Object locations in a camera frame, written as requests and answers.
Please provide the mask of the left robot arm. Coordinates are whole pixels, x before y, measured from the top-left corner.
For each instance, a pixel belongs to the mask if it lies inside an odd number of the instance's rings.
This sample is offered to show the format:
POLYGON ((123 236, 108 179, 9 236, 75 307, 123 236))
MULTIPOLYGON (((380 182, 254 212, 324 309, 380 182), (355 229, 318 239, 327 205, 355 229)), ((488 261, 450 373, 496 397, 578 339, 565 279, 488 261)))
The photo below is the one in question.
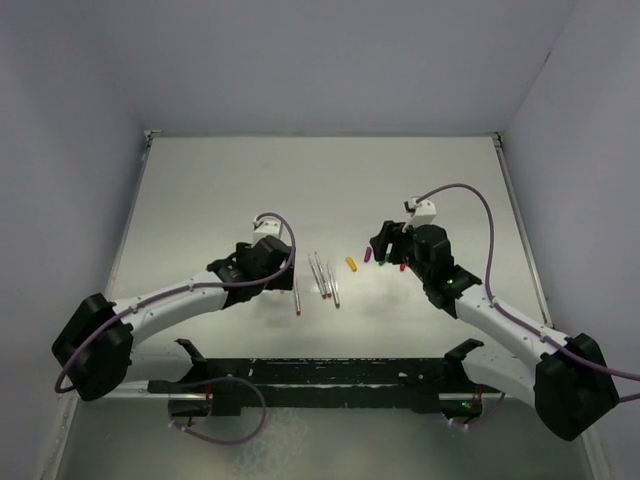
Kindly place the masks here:
POLYGON ((266 290, 290 290, 294 245, 266 235, 239 243, 234 253, 165 290, 121 299, 97 293, 81 301, 51 347, 61 372, 58 394, 75 391, 84 401, 104 397, 122 383, 173 382, 184 392, 202 387, 204 365, 190 343, 176 341, 147 351, 152 336, 193 317, 245 303, 266 290))

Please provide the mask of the yellow pen cap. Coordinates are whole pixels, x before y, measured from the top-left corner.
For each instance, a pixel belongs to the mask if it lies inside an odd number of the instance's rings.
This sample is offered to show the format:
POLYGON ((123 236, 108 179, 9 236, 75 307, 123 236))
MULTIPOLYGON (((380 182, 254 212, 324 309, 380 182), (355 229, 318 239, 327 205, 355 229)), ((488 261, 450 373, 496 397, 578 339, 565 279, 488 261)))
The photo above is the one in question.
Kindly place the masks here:
POLYGON ((358 270, 357 264, 351 256, 346 257, 346 263, 352 272, 356 272, 358 270))

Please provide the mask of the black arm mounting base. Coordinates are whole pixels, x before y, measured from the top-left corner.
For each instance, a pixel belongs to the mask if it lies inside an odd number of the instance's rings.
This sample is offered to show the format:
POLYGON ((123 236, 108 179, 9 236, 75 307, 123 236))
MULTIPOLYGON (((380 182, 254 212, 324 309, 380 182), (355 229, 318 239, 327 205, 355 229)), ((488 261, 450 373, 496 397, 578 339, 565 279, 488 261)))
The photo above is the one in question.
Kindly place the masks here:
POLYGON ((440 396, 475 391, 462 360, 482 342, 470 339, 441 358, 236 358, 213 359, 179 344, 192 366, 176 382, 151 380, 147 390, 166 394, 179 415, 238 416, 245 408, 401 409, 441 411, 440 396))

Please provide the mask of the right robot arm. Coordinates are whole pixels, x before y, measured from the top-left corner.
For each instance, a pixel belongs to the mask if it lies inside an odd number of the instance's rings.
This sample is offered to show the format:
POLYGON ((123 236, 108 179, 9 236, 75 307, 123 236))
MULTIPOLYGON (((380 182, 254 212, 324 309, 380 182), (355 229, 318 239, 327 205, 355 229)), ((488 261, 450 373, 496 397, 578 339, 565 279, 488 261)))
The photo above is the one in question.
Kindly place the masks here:
POLYGON ((386 221, 369 241, 378 261, 405 265, 430 303, 491 337, 445 366, 456 391, 474 384, 495 388, 531 406, 557 437, 572 441, 620 403, 598 343, 570 337, 530 318, 519 319, 492 299, 481 279, 458 265, 446 231, 386 221))

